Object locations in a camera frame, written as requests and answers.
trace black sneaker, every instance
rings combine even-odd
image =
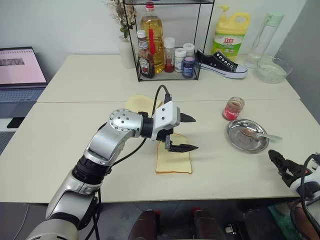
[[[221,76],[230,79],[243,79],[248,75],[248,69],[238,65],[227,58],[220,51],[216,51],[212,55],[205,55],[202,51],[196,51],[198,62],[201,60],[201,68],[213,71]]]

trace floor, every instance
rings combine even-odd
[[[12,240],[25,216],[27,204],[0,203],[0,239]],[[266,207],[241,212],[234,200],[203,201],[163,201],[163,202],[128,202],[103,204],[98,223],[101,240],[127,240],[131,227],[140,213],[154,209],[161,211],[160,222],[162,235],[158,240],[192,239],[190,212],[192,207],[199,207],[211,213],[220,226],[225,227],[232,221],[244,221],[252,240],[283,240],[279,227],[275,224]],[[25,224],[16,240],[24,240],[41,221],[45,219],[46,206],[30,204]],[[79,239],[84,240],[92,224],[79,231]]]

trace stainless steel plate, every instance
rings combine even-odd
[[[241,131],[245,128],[253,130],[256,133],[267,134],[263,127],[254,121],[248,119],[236,119],[231,121],[226,129],[232,145],[251,154],[256,154],[266,149],[269,145],[269,139],[265,137],[254,139],[253,137],[244,135]]]

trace laptop screen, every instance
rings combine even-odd
[[[45,85],[32,47],[0,48],[0,88]]]

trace laptop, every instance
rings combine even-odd
[[[32,47],[0,48],[0,118],[25,117],[46,86]]]

